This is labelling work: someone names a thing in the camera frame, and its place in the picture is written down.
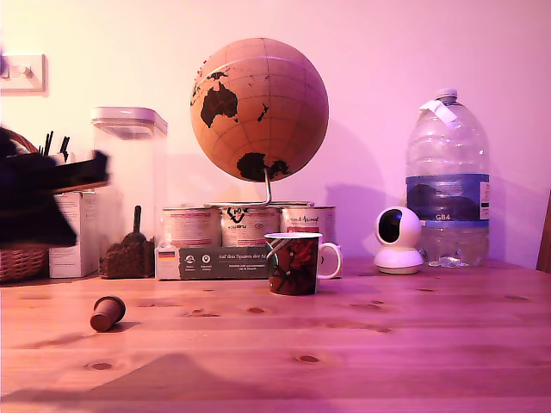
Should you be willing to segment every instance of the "cork globe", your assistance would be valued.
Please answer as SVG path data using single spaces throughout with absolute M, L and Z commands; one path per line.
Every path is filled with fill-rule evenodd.
M 191 123 L 207 157 L 246 181 L 303 168 L 321 146 L 329 102 L 321 76 L 295 48 L 271 39 L 223 47 L 203 63 Z

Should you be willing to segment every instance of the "white wall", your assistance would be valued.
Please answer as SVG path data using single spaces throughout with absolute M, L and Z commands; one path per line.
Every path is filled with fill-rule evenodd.
M 260 198 L 262 188 L 218 170 L 189 121 L 203 60 L 225 44 L 270 37 L 314 63 L 327 88 L 325 142 L 279 200 L 337 205 L 348 256 L 376 251 L 373 221 L 401 203 L 406 141 L 417 108 L 455 87 L 490 140 L 493 257 L 536 265 L 551 189 L 551 2 L 473 0 L 3 0 L 6 53 L 43 52 L 41 96 L 2 97 L 2 122 L 36 146 L 55 131 L 92 148 L 90 108 L 146 106 L 170 129 L 170 200 Z

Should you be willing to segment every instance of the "metal globe stand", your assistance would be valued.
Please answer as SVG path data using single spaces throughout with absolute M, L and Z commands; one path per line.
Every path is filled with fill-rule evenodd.
M 269 181 L 269 172 L 268 169 L 264 169 L 264 182 L 266 184 L 266 200 L 252 200 L 252 201 L 243 201 L 243 202 L 208 202 L 205 204 L 205 207 L 221 207 L 221 208 L 231 208 L 231 207 L 267 207 L 278 205 L 296 205 L 301 207 L 313 207 L 313 202 L 300 201 L 300 200 L 272 200 L 272 188 Z

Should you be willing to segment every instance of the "large plastic water bottle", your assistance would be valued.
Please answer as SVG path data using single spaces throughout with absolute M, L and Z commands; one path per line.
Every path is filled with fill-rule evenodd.
M 419 252 L 431 266 L 474 267 L 488 251 L 488 143 L 480 123 L 439 90 L 407 148 L 407 206 L 423 225 Z

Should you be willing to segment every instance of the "camera lens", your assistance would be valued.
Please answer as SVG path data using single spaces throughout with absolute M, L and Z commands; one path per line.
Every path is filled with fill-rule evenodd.
M 402 212 L 399 209 L 389 209 L 379 220 L 379 236 L 386 243 L 393 243 L 399 238 L 399 222 Z

